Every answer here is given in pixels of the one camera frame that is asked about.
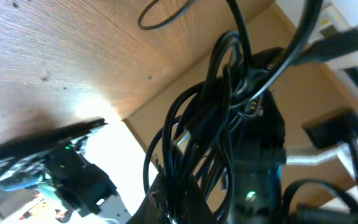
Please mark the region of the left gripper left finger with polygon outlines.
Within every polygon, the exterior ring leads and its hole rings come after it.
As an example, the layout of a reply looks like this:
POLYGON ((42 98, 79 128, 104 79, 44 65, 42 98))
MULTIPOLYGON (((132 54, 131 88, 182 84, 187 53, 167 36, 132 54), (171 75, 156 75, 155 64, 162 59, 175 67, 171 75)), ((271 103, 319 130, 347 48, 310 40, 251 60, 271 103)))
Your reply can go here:
POLYGON ((143 166, 143 187, 145 197, 127 224, 162 224, 168 218, 168 189, 164 172, 159 172, 152 183, 149 181, 149 168, 152 156, 146 155, 143 166))

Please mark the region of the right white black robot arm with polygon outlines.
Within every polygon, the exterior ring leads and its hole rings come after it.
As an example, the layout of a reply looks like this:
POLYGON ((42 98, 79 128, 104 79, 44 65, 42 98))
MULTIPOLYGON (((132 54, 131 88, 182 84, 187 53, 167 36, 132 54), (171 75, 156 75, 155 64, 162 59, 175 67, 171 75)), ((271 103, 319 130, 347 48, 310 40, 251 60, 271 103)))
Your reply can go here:
MULTIPOLYGON (((280 221, 285 123, 271 92, 257 98, 256 108, 241 110, 227 96, 199 107, 201 89, 197 84, 177 98, 148 148, 173 129, 178 138, 190 136, 194 150, 185 152, 177 172, 178 219, 233 223, 243 214, 248 221, 280 221)), ((0 183, 9 190, 45 183, 69 209, 99 215, 98 200, 117 195, 116 186, 78 149, 104 125, 96 119, 0 145, 0 183)))

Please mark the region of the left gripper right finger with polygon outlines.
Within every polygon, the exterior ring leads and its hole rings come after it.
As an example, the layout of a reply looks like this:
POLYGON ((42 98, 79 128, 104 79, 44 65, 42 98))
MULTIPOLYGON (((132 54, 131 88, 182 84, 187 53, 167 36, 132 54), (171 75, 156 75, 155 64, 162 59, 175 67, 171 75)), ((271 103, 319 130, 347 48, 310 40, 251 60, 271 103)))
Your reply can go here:
POLYGON ((195 179, 190 179, 184 196, 184 223, 217 224, 195 179))

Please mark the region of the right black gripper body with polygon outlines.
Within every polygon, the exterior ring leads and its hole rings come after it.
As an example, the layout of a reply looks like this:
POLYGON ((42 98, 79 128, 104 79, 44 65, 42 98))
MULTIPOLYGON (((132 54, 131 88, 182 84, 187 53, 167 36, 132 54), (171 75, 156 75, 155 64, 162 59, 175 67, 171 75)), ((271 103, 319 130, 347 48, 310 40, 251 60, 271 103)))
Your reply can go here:
POLYGON ((252 56, 236 70, 239 86, 231 111, 241 117, 231 131, 234 189, 227 223, 281 223, 281 166, 286 162, 285 122, 264 83, 283 48, 252 56))

